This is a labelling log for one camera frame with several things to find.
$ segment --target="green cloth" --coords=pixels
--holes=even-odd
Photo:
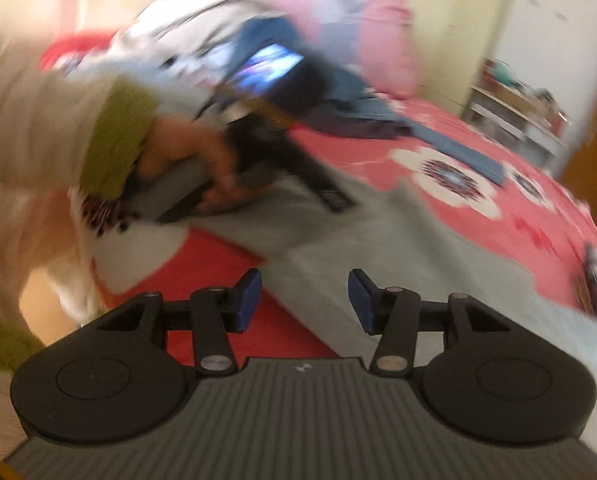
[[[118,198],[154,120],[158,101],[119,78],[96,121],[85,156],[81,188],[101,198]]]
[[[0,325],[0,371],[15,371],[42,348],[43,343],[31,333]]]

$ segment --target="white flower print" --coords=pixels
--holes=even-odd
[[[414,171],[412,180],[437,200],[453,207],[470,207],[492,220],[502,217],[494,201],[494,186],[454,158],[424,146],[415,152],[392,150],[389,158]]]
[[[507,178],[510,179],[516,185],[516,187],[518,187],[520,192],[528,200],[530,200],[530,202],[543,206],[544,208],[549,209],[549,211],[555,210],[553,202],[546,197],[543,187],[536,179],[529,178],[528,176],[520,173],[520,171],[518,171],[508,162],[505,162],[504,166]]]

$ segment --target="screen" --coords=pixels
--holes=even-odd
[[[303,56],[284,46],[271,44],[251,56],[232,76],[230,83],[243,94],[259,97],[302,59]]]

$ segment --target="ribbed surface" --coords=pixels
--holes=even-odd
[[[405,381],[356,360],[251,360],[201,383],[176,418],[100,449],[33,439],[9,463],[26,480],[597,480],[576,440],[485,446],[448,430]]]

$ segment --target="pink pillow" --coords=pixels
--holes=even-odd
[[[416,90],[405,0],[270,0],[307,41],[333,62],[354,69],[378,92],[396,98]]]

